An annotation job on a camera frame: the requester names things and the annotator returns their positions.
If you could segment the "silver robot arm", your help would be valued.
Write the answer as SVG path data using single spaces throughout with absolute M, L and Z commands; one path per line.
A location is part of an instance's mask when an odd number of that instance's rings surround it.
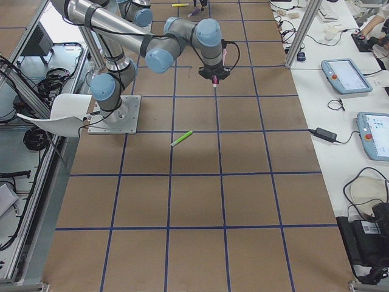
M 121 9 L 119 15 L 110 12 L 104 1 L 52 1 L 52 5 L 66 21 L 98 36 L 108 73 L 93 79 L 91 92 L 103 121 L 109 124 L 124 119 L 128 110 L 120 95 L 137 75 L 136 67 L 126 57 L 124 49 L 144 58 L 149 69 L 162 74 L 182 55 L 185 47 L 190 46 L 199 51 L 201 77 L 217 85 L 231 73 L 222 60 L 226 41 L 222 38 L 219 22 L 212 18 L 196 23 L 170 17 L 165 22 L 163 34 L 156 35 L 137 25 L 133 17 L 126 15 L 125 9 Z
M 151 1 L 149 0 L 117 0 L 120 15 L 123 19 L 139 27 L 147 27 L 153 22 Z

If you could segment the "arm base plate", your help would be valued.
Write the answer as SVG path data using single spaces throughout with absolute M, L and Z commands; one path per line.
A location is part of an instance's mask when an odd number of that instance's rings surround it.
M 139 120 L 141 95 L 121 95 L 122 104 L 112 114 L 101 111 L 98 102 L 95 102 L 89 134 L 136 134 Z

